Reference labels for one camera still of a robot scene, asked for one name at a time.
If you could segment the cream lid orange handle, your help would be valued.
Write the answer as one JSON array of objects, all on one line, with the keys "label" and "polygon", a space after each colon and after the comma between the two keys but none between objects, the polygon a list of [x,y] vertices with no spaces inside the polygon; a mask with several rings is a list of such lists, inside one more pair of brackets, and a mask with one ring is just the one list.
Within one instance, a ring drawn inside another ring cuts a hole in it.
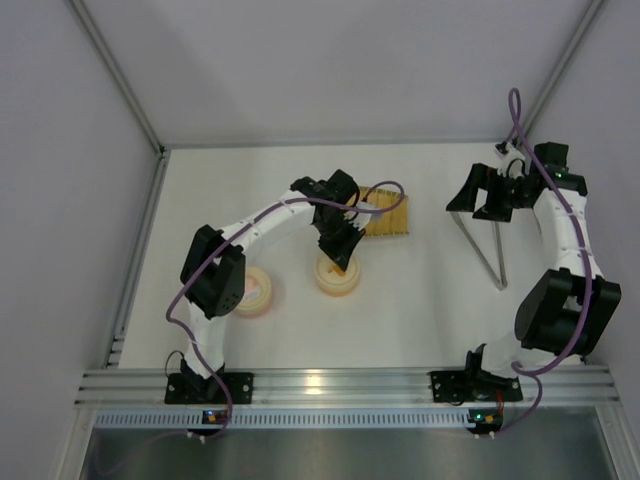
[{"label": "cream lid orange handle", "polygon": [[332,260],[322,254],[315,265],[317,283],[330,290],[349,289],[355,286],[361,275],[361,263],[356,256],[349,260],[346,270],[341,270]]}]

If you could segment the orange lunch box bowl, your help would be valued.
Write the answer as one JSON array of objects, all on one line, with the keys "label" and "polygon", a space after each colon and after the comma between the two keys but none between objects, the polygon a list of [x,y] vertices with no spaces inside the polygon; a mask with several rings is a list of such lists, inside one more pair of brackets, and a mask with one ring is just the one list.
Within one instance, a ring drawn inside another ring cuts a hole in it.
[{"label": "orange lunch box bowl", "polygon": [[358,276],[318,276],[316,278],[316,284],[323,293],[333,297],[342,297],[349,295],[358,286],[359,280],[360,278]]}]

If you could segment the cream lid pink handle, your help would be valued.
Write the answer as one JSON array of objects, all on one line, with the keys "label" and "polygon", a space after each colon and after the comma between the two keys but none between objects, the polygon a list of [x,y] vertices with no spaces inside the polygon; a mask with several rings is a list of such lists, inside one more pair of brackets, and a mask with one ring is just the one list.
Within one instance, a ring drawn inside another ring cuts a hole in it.
[{"label": "cream lid pink handle", "polygon": [[256,267],[249,267],[245,276],[245,291],[241,302],[244,308],[256,309],[268,305],[273,297],[269,275]]}]

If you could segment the pink lunch box bowl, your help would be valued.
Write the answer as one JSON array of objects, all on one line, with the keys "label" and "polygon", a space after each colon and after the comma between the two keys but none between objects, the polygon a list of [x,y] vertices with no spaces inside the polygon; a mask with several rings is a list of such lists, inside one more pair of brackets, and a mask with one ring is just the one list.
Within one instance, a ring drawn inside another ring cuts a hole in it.
[{"label": "pink lunch box bowl", "polygon": [[273,292],[266,290],[247,291],[234,313],[242,318],[255,318],[264,315],[272,306]]}]

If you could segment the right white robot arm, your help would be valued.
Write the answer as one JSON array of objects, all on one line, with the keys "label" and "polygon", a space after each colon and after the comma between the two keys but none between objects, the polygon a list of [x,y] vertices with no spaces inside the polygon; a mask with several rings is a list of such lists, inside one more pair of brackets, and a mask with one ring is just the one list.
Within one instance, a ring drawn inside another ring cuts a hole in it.
[{"label": "right white robot arm", "polygon": [[496,146],[500,164],[472,165],[446,207],[458,226],[462,213],[494,225],[516,209],[532,211],[544,253],[544,272],[515,315],[514,331],[482,346],[483,370],[503,374],[518,362],[542,368],[554,359],[593,352],[618,307],[619,284],[605,279],[586,222],[587,182],[570,172],[569,148],[547,142],[527,162],[511,142]]}]

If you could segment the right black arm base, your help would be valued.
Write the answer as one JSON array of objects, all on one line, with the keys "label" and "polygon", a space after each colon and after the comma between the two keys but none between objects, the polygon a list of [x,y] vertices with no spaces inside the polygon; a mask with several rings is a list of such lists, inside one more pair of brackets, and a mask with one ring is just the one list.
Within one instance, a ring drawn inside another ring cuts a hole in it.
[{"label": "right black arm base", "polygon": [[462,368],[432,370],[428,373],[435,403],[462,405],[470,402],[523,400],[517,377],[501,377],[483,369],[484,347],[482,344],[475,350],[469,350]]}]

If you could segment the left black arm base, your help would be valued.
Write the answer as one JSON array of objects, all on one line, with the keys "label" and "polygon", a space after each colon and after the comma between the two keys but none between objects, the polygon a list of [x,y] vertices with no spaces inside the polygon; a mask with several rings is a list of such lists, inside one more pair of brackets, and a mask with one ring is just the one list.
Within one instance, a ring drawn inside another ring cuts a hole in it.
[{"label": "left black arm base", "polygon": [[251,372],[217,372],[219,381],[213,376],[204,378],[193,371],[185,361],[177,373],[167,379],[164,403],[167,405],[213,405],[226,404],[227,397],[236,405],[252,403],[254,374]]}]

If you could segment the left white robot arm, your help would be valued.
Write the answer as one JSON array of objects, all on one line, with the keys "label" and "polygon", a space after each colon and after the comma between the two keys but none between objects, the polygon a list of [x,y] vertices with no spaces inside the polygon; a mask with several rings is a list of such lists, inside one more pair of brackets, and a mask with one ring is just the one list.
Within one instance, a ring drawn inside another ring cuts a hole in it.
[{"label": "left white robot arm", "polygon": [[344,270],[373,211],[354,179],[338,169],[327,180],[294,181],[270,206],[232,225],[199,228],[180,274],[190,331],[181,374],[202,388],[223,369],[226,316],[243,299],[247,266],[262,250],[312,226],[321,252]]}]

